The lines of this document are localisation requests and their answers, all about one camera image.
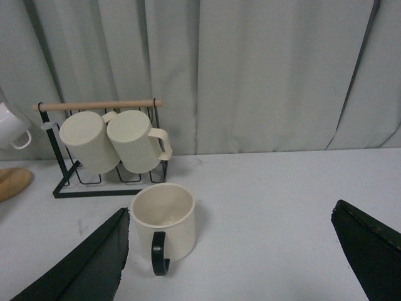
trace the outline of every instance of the wooden dowel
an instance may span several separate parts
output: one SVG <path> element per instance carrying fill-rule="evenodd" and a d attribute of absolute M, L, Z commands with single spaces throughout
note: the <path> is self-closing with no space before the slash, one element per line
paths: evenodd
<path fill-rule="evenodd" d="M 161 107 L 161 99 L 151 100 L 123 100 L 120 102 L 76 102 L 76 103 L 42 103 L 40 111 L 72 111 L 72 110 L 95 110 L 99 108 L 139 108 L 139 107 Z M 33 106 L 34 111 L 39 111 L 38 105 Z"/>

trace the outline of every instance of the mug rack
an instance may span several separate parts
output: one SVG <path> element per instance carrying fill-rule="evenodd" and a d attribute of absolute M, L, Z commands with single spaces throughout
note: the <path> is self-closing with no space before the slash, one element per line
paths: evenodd
<path fill-rule="evenodd" d="M 53 191 L 53 196 L 58 198 L 82 198 L 82 197 L 91 197 L 91 196 L 126 196 L 126 195 L 135 195 L 139 193 L 142 189 L 111 189 L 111 190 L 93 190 L 88 191 L 88 187 L 102 187 L 103 179 L 102 175 L 98 175 L 98 180 L 92 182 L 85 182 L 82 180 L 82 176 L 80 175 L 79 170 L 83 168 L 78 160 L 73 159 L 71 152 L 68 150 L 67 146 L 64 145 L 66 152 L 68 154 L 69 161 L 71 162 L 71 167 L 68 169 L 66 166 L 65 158 L 60 149 L 60 145 L 56 138 L 56 132 L 60 131 L 60 125 L 56 122 L 50 122 L 48 112 L 49 111 L 65 111 L 67 116 L 72 116 L 74 111 L 81 112 L 82 110 L 104 110 L 105 113 L 107 110 L 116 110 L 121 108 L 137 108 L 139 110 L 146 110 L 147 115 L 153 126 L 160 128 L 159 124 L 159 115 L 157 113 L 157 107 L 162 106 L 162 101 L 153 99 L 153 100 L 127 100 L 127 101 L 119 101 L 119 102 L 88 102 L 88 103 L 57 103 L 57 104 L 45 104 L 38 103 L 37 106 L 34 106 L 33 109 L 40 113 L 40 116 L 43 121 L 43 125 L 41 128 L 46 131 L 50 144 L 53 148 L 53 151 L 56 156 L 57 163 L 60 167 L 63 178 L 58 183 L 56 188 Z M 160 146 L 164 151 L 163 143 L 160 142 Z M 136 179 L 127 180 L 123 179 L 122 171 L 119 170 L 119 164 L 114 168 L 117 173 L 118 180 L 120 184 L 126 185 L 139 185 L 142 182 L 142 175 L 136 174 Z M 159 165 L 148 172 L 149 180 L 151 183 L 161 183 L 166 181 L 167 177 L 167 168 L 168 161 L 160 161 Z M 160 169 L 161 176 L 159 176 L 159 181 L 155 180 L 155 170 Z M 79 191 L 65 191 L 66 188 L 71 186 L 71 177 L 76 176 L 76 180 L 78 180 L 77 185 L 85 188 L 86 190 Z"/>

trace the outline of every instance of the curtain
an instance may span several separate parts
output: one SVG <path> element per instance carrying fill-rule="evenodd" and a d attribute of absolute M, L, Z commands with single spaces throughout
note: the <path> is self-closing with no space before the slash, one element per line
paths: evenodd
<path fill-rule="evenodd" d="M 154 97 L 174 154 L 400 147 L 401 3 L 367 36 L 378 3 L 1 1 L 0 101 L 33 142 L 0 160 L 54 158 L 38 102 Z"/>

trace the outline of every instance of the table surface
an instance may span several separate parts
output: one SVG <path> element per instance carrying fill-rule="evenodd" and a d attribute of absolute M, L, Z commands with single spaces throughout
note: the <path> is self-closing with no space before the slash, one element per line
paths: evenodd
<path fill-rule="evenodd" d="M 0 300 L 46 273 L 133 196 L 55 199 L 56 161 L 0 203 Z M 331 224 L 344 199 L 401 230 L 401 149 L 175 156 L 167 182 L 195 195 L 192 253 L 156 277 L 135 223 L 115 296 L 123 300 L 366 301 Z"/>

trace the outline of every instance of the ceramic mug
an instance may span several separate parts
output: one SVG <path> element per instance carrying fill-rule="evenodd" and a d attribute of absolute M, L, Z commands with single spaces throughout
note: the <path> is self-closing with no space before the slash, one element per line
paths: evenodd
<path fill-rule="evenodd" d="M 24 149 L 32 141 L 29 131 L 31 122 L 16 108 L 10 104 L 0 103 L 0 147 L 12 145 L 15 149 Z M 23 134 L 28 135 L 28 141 L 24 145 L 16 145 L 14 141 Z"/>
<path fill-rule="evenodd" d="M 101 117 L 91 111 L 80 112 L 68 117 L 60 128 L 61 141 L 85 169 L 95 174 L 111 171 L 120 162 L 106 133 L 106 123 L 115 114 Z"/>
<path fill-rule="evenodd" d="M 141 246 L 156 276 L 171 261 L 187 256 L 195 245 L 195 198 L 179 184 L 162 183 L 140 191 L 131 203 Z"/>
<path fill-rule="evenodd" d="M 148 116 L 139 110 L 115 113 L 107 125 L 107 136 L 124 167 L 136 174 L 151 171 L 160 160 L 169 160 L 172 155 L 167 132 L 153 128 Z"/>

